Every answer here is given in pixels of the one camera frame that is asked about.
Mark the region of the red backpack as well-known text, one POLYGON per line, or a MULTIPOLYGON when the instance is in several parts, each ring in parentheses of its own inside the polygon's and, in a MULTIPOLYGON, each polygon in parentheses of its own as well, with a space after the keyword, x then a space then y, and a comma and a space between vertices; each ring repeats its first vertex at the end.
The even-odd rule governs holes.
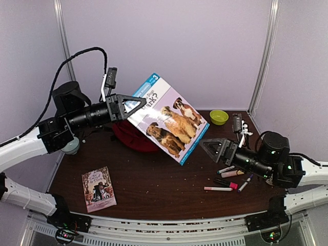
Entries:
POLYGON ((114 123, 112 125, 112 130, 118 140, 134 151, 143 153, 160 151, 158 145, 149 140, 127 120, 114 123))

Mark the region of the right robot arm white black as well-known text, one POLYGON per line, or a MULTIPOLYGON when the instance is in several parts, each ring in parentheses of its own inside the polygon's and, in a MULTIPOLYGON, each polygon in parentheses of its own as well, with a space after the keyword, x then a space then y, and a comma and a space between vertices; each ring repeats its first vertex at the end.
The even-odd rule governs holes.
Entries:
POLYGON ((266 226, 274 226, 282 216, 327 204, 327 162, 290 152, 289 140, 276 132, 261 134, 255 151, 227 138, 203 139, 199 144, 215 163, 235 166, 275 187, 315 185, 314 189, 301 193, 272 197, 263 214, 266 226))

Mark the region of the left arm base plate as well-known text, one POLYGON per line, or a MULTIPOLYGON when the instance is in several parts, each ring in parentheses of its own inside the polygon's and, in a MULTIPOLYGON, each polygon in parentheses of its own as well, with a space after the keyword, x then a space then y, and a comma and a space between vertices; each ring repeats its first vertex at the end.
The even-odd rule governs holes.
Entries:
POLYGON ((74 233, 87 233, 92 222, 91 217, 74 213, 68 215, 46 216, 46 219, 47 223, 53 225, 55 228, 69 230, 74 233))

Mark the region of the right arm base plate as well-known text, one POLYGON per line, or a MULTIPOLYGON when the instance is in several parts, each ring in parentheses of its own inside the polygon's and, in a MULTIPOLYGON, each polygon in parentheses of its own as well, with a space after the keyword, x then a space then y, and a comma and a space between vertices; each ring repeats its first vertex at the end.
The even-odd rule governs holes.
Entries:
POLYGON ((259 213, 245 217, 245 223, 249 232, 264 230, 289 222, 286 213, 259 213))

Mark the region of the dog book Why Dogs Bark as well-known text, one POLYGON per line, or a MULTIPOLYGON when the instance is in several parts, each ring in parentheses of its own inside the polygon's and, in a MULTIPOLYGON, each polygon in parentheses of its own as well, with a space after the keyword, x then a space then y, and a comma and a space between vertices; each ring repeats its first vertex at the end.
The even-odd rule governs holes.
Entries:
POLYGON ((153 73, 133 94, 146 104, 128 121, 180 165, 210 124, 161 76, 153 73))

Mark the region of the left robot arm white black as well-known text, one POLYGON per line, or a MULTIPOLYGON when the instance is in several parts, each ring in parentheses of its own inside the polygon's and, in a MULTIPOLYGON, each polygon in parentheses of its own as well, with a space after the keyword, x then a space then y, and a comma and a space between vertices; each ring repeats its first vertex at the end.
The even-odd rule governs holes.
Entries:
POLYGON ((107 94, 101 102, 92 104, 76 81, 59 86, 51 97, 57 108, 54 117, 37 123, 27 134, 1 144, 1 201, 53 217, 63 228, 68 228, 74 217, 63 197, 22 186, 6 176, 4 170, 33 157, 63 149, 74 140, 79 130, 86 127, 126 120, 145 106, 146 100, 107 94))

